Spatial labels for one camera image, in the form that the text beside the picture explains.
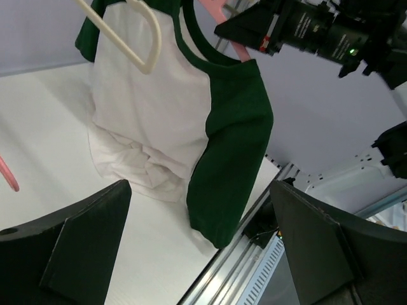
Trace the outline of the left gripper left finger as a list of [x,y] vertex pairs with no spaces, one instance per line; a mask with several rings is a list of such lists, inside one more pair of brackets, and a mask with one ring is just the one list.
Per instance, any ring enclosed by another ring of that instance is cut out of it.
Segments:
[[1,231],[1,304],[104,304],[132,190],[119,180]]

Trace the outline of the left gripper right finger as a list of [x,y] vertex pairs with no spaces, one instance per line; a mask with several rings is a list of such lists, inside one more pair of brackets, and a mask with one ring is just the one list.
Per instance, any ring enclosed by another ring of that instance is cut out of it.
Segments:
[[274,181],[271,202],[300,304],[406,304],[406,233]]

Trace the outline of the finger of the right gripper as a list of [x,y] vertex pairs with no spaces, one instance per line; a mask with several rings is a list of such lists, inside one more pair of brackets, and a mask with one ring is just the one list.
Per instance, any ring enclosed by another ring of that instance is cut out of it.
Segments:
[[230,42],[272,56],[280,51],[280,43],[272,41],[279,17],[279,6],[251,6],[217,25],[214,33]]

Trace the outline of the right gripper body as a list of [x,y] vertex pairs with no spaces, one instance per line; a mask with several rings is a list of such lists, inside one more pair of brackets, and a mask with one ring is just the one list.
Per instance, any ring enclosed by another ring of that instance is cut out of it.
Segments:
[[331,11],[327,1],[261,1],[271,13],[259,51],[273,55],[284,44],[345,67],[357,67],[369,34],[363,23]]

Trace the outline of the thin pink wire hanger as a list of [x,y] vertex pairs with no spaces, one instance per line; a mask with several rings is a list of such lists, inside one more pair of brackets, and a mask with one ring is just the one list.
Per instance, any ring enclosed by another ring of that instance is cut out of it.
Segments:
[[20,187],[18,185],[18,182],[2,157],[0,157],[0,167],[1,174],[3,175],[9,186],[12,188],[12,190],[14,190],[15,192],[19,192]]

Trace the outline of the green and white t shirt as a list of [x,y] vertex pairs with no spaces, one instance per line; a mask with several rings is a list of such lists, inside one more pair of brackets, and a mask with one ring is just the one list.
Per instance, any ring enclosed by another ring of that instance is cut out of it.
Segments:
[[266,153],[273,112],[257,61],[217,51],[193,1],[148,1],[162,33],[143,74],[89,20],[75,41],[92,64],[93,162],[105,177],[184,203],[191,230],[215,248],[235,235]]

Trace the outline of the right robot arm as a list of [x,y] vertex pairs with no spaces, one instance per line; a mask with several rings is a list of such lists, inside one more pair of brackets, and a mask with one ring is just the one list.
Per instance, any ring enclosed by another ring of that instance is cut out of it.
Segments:
[[258,1],[215,33],[259,61],[268,152],[349,209],[406,185],[405,1]]

